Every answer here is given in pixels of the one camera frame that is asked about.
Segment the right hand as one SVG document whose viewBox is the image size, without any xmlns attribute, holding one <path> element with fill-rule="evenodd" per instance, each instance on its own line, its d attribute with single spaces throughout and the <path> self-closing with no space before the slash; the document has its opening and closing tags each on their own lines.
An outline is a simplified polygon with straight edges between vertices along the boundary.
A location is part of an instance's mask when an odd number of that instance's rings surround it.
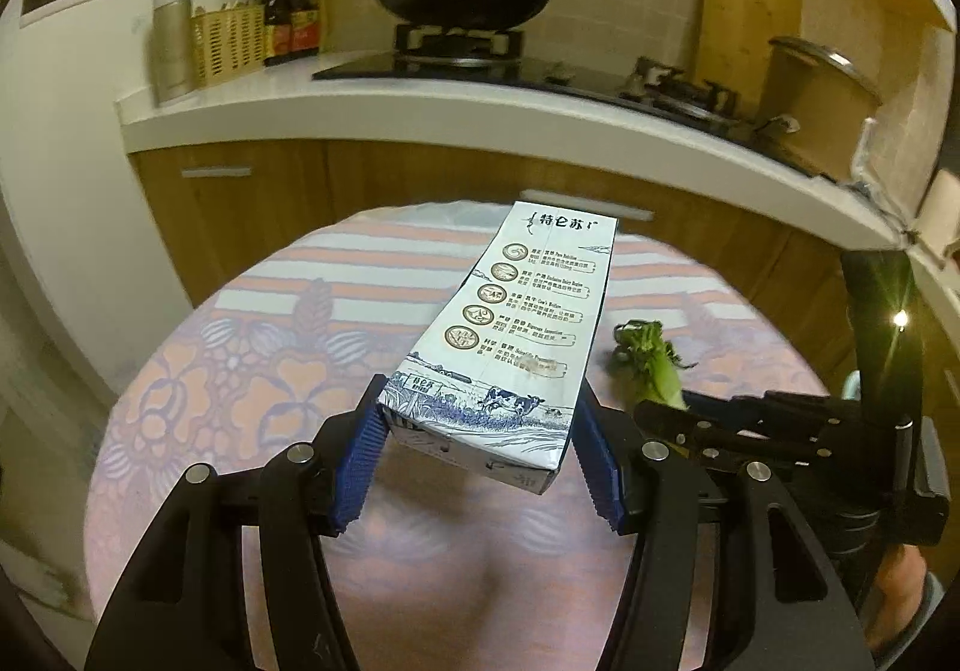
<svg viewBox="0 0 960 671">
<path fill-rule="evenodd" d="M 884 650 L 900 637 L 918 614 L 923 601 L 928 564 L 918 547 L 895 544 L 878 566 L 867 609 L 867 646 L 872 653 Z"/>
</svg>

